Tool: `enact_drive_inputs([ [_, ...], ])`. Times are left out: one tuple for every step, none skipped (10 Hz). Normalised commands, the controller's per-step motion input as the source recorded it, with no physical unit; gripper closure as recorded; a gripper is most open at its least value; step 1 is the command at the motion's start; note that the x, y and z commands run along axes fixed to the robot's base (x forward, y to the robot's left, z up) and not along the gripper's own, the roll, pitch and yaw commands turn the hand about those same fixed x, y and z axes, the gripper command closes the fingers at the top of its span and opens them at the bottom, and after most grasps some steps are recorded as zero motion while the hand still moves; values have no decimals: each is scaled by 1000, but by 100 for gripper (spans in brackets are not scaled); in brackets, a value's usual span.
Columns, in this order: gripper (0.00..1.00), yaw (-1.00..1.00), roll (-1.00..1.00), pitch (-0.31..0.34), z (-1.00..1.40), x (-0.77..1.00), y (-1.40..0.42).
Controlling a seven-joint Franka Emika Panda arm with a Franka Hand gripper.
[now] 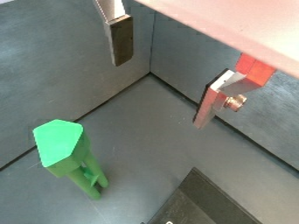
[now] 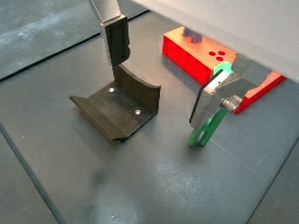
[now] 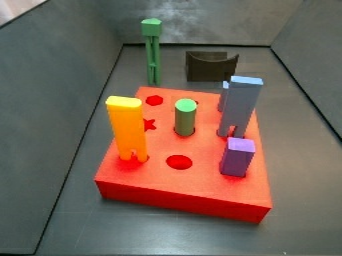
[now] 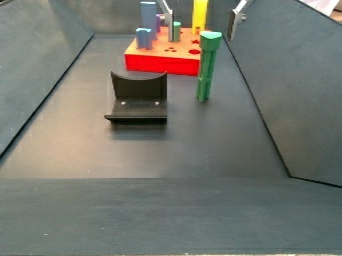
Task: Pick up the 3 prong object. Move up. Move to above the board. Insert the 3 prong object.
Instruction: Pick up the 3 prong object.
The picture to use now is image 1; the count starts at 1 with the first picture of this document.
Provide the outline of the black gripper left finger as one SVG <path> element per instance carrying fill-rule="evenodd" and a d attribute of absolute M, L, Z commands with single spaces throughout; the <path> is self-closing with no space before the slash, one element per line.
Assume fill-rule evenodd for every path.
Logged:
<path fill-rule="evenodd" d="M 133 18 L 126 14 L 121 0 L 91 0 L 101 16 L 111 63 L 115 67 L 133 56 Z"/>

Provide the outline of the silver red gripper right finger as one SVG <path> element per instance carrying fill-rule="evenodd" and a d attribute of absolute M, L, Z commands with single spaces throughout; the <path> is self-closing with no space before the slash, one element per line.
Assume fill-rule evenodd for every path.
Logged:
<path fill-rule="evenodd" d="M 193 117 L 196 128 L 201 129 L 222 109 L 237 112 L 246 101 L 242 94 L 261 88 L 274 71 L 272 66 L 241 53 L 234 70 L 225 69 L 205 86 Z"/>

